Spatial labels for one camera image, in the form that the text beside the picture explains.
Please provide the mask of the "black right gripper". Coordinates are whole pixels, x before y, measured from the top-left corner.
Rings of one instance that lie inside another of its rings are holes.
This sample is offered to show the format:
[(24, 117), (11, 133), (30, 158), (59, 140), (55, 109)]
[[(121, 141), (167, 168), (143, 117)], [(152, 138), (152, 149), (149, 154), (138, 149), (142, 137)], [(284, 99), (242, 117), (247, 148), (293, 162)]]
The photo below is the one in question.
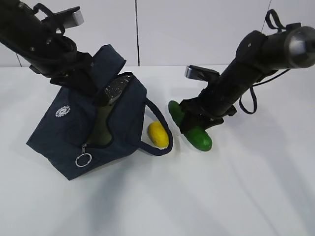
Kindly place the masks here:
[(195, 127), (208, 129), (224, 123), (225, 116), (234, 116), (236, 108), (219, 97), (213, 91), (203, 89), (195, 98), (181, 101), (181, 110), (185, 113), (181, 122), (181, 132), (187, 133)]

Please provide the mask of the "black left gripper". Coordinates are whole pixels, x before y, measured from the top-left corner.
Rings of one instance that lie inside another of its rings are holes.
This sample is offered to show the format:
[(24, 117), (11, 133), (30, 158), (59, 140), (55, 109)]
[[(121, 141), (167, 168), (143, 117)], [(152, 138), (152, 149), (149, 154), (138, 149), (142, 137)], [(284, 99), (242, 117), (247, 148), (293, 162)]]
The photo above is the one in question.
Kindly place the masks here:
[[(53, 85), (74, 89), (85, 96), (95, 96), (97, 86), (90, 75), (94, 65), (93, 57), (88, 53), (77, 52), (73, 61), (62, 59), (56, 64), (31, 64), (30, 69), (35, 74), (41, 74), (50, 79)], [(118, 97), (118, 86), (108, 85), (94, 100), (94, 104), (104, 107), (112, 104)]]

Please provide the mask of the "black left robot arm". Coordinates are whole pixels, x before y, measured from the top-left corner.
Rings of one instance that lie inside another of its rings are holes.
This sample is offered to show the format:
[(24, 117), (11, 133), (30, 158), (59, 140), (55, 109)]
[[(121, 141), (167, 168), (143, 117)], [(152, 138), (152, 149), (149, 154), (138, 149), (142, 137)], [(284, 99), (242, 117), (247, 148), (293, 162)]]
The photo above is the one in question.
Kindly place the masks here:
[(80, 7), (53, 12), (41, 3), (30, 8), (20, 0), (0, 2), (0, 41), (30, 63), (51, 84), (73, 89), (98, 106), (119, 97), (112, 80), (125, 60), (111, 45), (91, 56), (80, 52), (65, 30), (84, 22)]

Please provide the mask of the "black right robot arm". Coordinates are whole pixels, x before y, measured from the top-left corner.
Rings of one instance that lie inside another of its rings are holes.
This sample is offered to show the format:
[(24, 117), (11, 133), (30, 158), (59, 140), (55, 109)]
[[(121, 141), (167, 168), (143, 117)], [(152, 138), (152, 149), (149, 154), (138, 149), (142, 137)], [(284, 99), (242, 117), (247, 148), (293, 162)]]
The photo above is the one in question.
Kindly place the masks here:
[(265, 35), (252, 31), (239, 44), (234, 60), (222, 72), (189, 65), (185, 76), (206, 81), (207, 87), (180, 103), (185, 113), (182, 133), (200, 126), (208, 129), (233, 116), (235, 102), (255, 83), (281, 69), (309, 68), (315, 63), (315, 29), (294, 23), (286, 31)]

